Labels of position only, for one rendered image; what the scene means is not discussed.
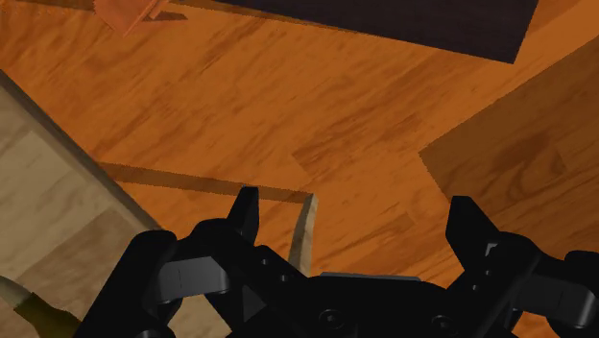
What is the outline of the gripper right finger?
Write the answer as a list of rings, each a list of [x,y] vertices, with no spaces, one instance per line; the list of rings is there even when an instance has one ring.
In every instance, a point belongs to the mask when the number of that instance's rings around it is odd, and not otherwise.
[[[555,258],[498,229],[468,196],[451,198],[445,238],[464,268],[447,288],[462,338],[517,338],[523,313],[559,338],[599,338],[599,253]]]

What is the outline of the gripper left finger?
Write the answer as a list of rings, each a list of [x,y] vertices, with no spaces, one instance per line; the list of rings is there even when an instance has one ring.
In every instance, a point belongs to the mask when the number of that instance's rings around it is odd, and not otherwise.
[[[169,323],[184,299],[204,295],[228,338],[310,338],[296,284],[303,275],[254,244],[259,191],[244,186],[225,218],[201,221],[185,238],[137,234],[74,338],[176,338]]]

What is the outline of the olive green bottle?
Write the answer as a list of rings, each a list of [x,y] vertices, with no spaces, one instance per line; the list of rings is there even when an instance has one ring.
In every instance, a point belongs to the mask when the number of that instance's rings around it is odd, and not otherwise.
[[[55,308],[36,293],[10,278],[0,276],[0,298],[33,326],[39,338],[73,338],[81,321]]]

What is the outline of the light wooden table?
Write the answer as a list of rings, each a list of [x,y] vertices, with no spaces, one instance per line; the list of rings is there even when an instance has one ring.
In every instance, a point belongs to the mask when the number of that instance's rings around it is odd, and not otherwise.
[[[161,290],[202,264],[0,71],[0,272],[71,306],[75,338],[175,338]]]

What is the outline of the orange flat block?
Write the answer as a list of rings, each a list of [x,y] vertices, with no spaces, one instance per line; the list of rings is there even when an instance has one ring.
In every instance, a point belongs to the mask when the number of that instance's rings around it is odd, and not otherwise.
[[[126,36],[145,18],[155,19],[171,0],[93,0],[95,14]]]

